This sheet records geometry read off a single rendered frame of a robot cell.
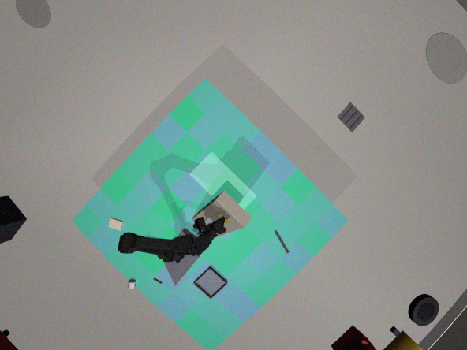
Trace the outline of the small beige block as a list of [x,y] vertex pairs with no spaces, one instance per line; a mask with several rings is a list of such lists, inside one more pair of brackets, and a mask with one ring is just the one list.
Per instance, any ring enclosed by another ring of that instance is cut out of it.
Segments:
[[121,220],[117,220],[116,218],[110,218],[109,226],[112,229],[122,230],[124,222]]

